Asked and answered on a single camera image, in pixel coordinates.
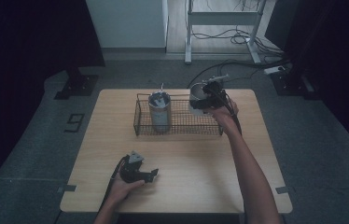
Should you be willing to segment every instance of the wooden table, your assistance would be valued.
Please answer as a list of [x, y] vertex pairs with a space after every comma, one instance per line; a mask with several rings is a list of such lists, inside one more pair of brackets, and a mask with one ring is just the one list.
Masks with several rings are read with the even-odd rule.
[[[145, 157], [140, 170], [159, 168], [153, 183], [133, 191], [120, 213], [242, 213], [243, 199], [227, 136], [209, 134], [139, 135], [133, 128], [137, 93], [155, 90], [103, 90], [93, 110], [68, 185], [64, 212], [97, 212], [119, 160], [135, 150]], [[188, 90], [166, 90], [187, 94]], [[280, 213], [290, 213], [288, 193], [272, 149], [256, 95], [226, 90], [240, 109], [244, 139], [272, 187]]]

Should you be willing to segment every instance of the human arm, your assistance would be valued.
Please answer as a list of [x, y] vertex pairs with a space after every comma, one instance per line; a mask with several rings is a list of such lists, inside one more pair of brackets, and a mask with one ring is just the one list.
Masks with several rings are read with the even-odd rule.
[[119, 174], [116, 174], [109, 195], [93, 223], [110, 224], [116, 207], [126, 198], [129, 192], [143, 186], [144, 184], [144, 180], [139, 180], [130, 184], [126, 183], [121, 179]]
[[[231, 104], [237, 113], [236, 104], [234, 102]], [[229, 110], [223, 106], [219, 109], [207, 109], [206, 111], [213, 114], [229, 138], [238, 182], [244, 198], [247, 222], [250, 224], [280, 223], [270, 185], [240, 134]]]

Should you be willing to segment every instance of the power strip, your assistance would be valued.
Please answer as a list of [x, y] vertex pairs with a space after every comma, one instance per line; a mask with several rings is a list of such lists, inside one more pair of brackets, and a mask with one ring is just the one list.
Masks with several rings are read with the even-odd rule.
[[264, 69], [264, 74], [270, 75], [270, 74], [274, 74], [274, 73], [278, 73], [278, 72], [283, 72], [285, 70], [286, 69], [283, 66], [277, 66], [277, 67]]

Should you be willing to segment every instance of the forearm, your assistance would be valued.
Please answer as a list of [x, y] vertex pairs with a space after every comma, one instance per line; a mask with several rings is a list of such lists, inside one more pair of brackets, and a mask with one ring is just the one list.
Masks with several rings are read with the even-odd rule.
[[113, 219], [116, 205], [111, 201], [105, 201], [93, 224], [110, 224]]
[[227, 125], [226, 134], [230, 140], [248, 222], [280, 223], [270, 185], [236, 125]]

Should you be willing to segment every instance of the white wall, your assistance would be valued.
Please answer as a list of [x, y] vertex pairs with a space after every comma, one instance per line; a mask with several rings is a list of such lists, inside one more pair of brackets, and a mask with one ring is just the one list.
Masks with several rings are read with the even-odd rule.
[[87, 0], [101, 48], [165, 48], [167, 0]]

